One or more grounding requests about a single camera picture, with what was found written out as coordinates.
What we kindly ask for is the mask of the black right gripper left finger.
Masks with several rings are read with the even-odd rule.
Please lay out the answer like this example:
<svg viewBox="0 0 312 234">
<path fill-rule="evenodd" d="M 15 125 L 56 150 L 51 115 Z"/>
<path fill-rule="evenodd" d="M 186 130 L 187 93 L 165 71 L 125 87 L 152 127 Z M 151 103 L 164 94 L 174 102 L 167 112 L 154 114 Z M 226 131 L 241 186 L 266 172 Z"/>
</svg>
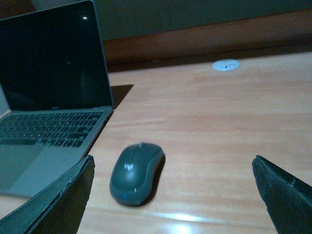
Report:
<svg viewBox="0 0 312 234">
<path fill-rule="evenodd" d="M 76 234 L 95 174 L 92 156 L 62 174 L 0 220 L 2 234 Z"/>
</svg>

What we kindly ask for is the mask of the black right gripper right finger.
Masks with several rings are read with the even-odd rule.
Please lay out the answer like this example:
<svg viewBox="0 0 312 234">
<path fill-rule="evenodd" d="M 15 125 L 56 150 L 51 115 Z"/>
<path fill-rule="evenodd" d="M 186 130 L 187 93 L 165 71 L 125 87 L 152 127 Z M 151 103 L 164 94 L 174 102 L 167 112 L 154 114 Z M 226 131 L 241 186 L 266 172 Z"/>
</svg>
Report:
<svg viewBox="0 0 312 234">
<path fill-rule="evenodd" d="M 312 232 L 312 187 L 264 157 L 252 161 L 253 175 L 279 234 Z"/>
</svg>

